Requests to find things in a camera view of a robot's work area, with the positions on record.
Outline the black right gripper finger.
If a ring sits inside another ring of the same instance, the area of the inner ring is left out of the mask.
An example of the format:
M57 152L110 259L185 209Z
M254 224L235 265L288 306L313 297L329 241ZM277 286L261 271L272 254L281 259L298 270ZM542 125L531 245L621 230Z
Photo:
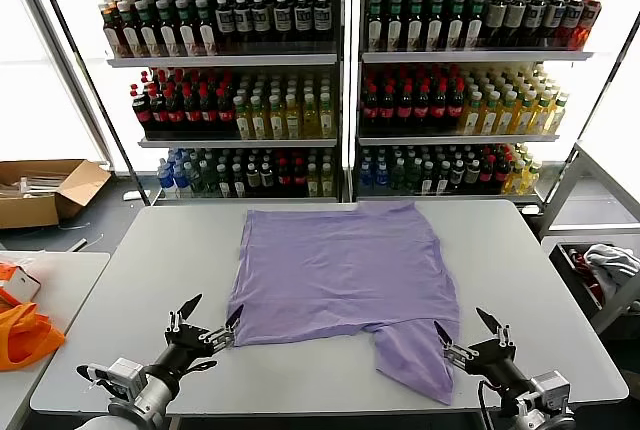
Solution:
M453 365L465 365L470 360L470 350L455 344L437 321L434 322L434 326L443 346L444 357Z
M478 345L492 344L500 348L515 347L515 342L511 338L511 328L508 324L501 324L494 315L480 307L476 308L476 313L491 334L489 339L478 343Z

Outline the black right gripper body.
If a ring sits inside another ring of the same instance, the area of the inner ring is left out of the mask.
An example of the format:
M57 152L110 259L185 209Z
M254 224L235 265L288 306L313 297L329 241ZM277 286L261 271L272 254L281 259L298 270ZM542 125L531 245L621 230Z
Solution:
M497 339L490 339L469 349L478 355L465 363L464 370L469 375L485 377L502 399L515 400L534 390L531 381L514 363L514 346L501 346Z

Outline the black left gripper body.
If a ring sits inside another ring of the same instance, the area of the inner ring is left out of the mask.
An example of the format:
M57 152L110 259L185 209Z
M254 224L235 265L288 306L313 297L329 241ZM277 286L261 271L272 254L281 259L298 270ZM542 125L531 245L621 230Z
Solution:
M204 329L190 325L180 325L177 331L167 328L167 348L152 364L152 376L167 386L178 386L184 376L213 368L217 364L212 359L214 346L201 339L204 333Z

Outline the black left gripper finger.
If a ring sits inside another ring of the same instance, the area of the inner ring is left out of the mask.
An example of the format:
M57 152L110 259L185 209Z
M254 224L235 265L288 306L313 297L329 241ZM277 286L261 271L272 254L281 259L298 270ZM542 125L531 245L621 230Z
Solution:
M212 331L207 337L207 344L214 351L221 351L232 346L235 342L235 330L239 324L244 305L238 306L218 330Z
M198 306L202 294L197 294L192 299L186 301L177 311L171 311L168 319L168 332L178 333L181 325L186 322L188 317Z

